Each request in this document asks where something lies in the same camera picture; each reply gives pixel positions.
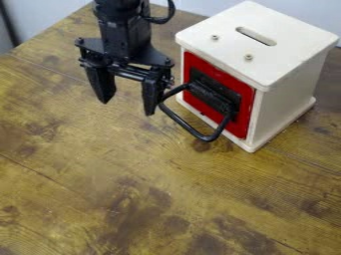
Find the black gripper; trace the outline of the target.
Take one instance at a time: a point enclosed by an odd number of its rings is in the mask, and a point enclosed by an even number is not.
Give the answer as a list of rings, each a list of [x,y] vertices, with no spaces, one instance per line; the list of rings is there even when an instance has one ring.
[[[80,66],[99,101],[116,93],[115,76],[142,83],[144,112],[155,113],[164,90],[171,86],[172,60],[152,45],[151,18],[100,19],[100,38],[77,38]]]

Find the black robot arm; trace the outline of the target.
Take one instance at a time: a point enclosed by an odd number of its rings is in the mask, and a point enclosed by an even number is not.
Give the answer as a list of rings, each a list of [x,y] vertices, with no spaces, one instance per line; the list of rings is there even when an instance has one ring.
[[[100,38],[77,38],[80,66],[99,101],[106,104],[116,93],[115,77],[142,83],[144,112],[155,113],[164,90],[172,84],[172,60],[152,45],[152,24],[164,24],[175,13],[152,17],[150,0],[93,0]]]

